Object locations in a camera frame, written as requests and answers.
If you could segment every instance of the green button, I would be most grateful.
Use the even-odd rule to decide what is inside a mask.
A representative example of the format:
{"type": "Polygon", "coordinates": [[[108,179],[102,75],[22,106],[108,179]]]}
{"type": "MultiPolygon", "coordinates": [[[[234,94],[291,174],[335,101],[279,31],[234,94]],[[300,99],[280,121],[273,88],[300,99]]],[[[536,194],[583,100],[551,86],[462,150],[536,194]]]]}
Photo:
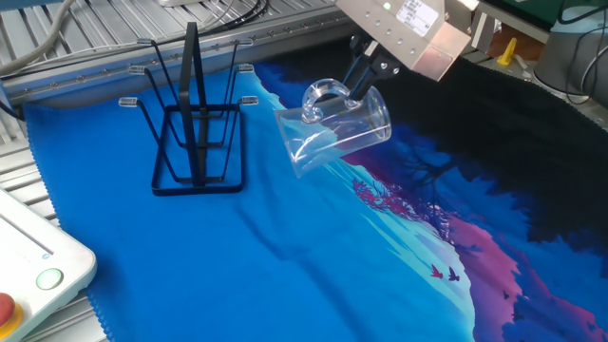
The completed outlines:
{"type": "Polygon", "coordinates": [[[59,286],[64,280],[64,274],[57,269],[43,271],[36,278],[36,285],[41,290],[51,290],[59,286]]]}

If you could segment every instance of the yellow object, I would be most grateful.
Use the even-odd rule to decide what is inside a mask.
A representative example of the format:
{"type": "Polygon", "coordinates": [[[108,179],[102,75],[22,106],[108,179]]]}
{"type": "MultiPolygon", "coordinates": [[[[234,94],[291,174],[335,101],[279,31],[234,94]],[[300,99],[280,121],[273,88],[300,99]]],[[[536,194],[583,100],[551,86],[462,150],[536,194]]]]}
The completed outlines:
{"type": "Polygon", "coordinates": [[[17,330],[21,324],[21,320],[23,320],[23,309],[21,309],[19,304],[15,303],[15,311],[12,313],[12,317],[0,327],[0,340],[17,330]]]}
{"type": "Polygon", "coordinates": [[[496,61],[496,63],[500,64],[501,66],[508,67],[508,65],[511,64],[511,60],[513,59],[513,52],[515,52],[516,45],[517,39],[511,38],[509,46],[506,47],[506,50],[504,51],[503,55],[498,58],[498,61],[496,61]]]}

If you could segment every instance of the clear glass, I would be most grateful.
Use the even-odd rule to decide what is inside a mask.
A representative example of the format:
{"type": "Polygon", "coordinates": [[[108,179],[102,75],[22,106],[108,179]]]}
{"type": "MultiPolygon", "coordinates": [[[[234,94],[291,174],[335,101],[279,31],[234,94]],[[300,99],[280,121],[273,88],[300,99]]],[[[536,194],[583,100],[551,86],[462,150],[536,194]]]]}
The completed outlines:
{"type": "Polygon", "coordinates": [[[309,86],[302,107],[275,112],[295,174],[335,161],[390,138],[390,117],[382,96],[372,87],[360,102],[333,79],[309,86]],[[327,94],[337,97],[318,100],[327,94]]]}

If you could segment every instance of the glass handle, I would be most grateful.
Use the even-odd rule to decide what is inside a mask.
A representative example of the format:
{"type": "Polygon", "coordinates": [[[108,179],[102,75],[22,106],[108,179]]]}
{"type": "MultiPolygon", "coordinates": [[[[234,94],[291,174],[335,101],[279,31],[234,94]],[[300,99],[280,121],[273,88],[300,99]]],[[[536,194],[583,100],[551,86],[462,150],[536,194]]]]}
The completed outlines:
{"type": "Polygon", "coordinates": [[[323,79],[313,83],[306,89],[302,97],[302,121],[306,124],[318,123],[323,119],[323,110],[315,106],[324,95],[333,94],[344,99],[348,108],[357,106],[357,102],[348,101],[351,91],[335,79],[323,79]]]}

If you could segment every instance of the label sticker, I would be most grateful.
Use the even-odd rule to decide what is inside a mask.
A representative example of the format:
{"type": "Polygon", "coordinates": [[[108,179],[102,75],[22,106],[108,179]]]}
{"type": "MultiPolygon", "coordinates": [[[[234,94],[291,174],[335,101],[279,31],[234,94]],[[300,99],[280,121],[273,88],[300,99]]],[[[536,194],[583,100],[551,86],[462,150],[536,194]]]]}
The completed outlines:
{"type": "Polygon", "coordinates": [[[259,104],[259,100],[257,99],[257,96],[243,96],[242,99],[240,99],[240,104],[241,105],[257,105],[259,104]]]}
{"type": "Polygon", "coordinates": [[[419,36],[427,35],[430,27],[435,24],[439,13],[420,0],[408,0],[397,13],[397,19],[406,24],[419,36]]]}
{"type": "Polygon", "coordinates": [[[237,68],[238,72],[254,72],[254,66],[252,65],[240,65],[237,68]]]}

